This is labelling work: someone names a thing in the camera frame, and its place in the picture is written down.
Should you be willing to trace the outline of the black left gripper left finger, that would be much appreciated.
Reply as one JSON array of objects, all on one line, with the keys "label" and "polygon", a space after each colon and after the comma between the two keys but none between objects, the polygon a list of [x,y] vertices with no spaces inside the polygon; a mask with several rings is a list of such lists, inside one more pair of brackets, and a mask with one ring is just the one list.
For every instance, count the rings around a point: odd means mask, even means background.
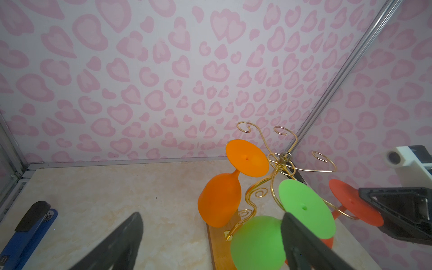
[{"label": "black left gripper left finger", "polygon": [[89,254],[72,266],[72,270],[132,270],[134,269],[144,223],[134,212]]}]

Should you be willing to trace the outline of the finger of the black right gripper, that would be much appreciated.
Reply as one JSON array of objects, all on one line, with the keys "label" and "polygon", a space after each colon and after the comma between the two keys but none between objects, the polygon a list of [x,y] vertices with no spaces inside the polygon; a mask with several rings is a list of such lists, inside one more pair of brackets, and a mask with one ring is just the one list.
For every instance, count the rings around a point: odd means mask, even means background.
[{"label": "finger of the black right gripper", "polygon": [[431,246],[432,190],[426,187],[360,188],[359,197],[380,212],[379,230],[405,242]]}]

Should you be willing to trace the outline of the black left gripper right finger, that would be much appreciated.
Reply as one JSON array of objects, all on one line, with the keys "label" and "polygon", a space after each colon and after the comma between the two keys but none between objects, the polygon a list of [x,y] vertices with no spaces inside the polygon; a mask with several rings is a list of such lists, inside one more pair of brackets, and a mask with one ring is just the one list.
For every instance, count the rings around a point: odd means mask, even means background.
[{"label": "black left gripper right finger", "polygon": [[291,270],[352,269],[291,213],[283,216],[281,235]]}]

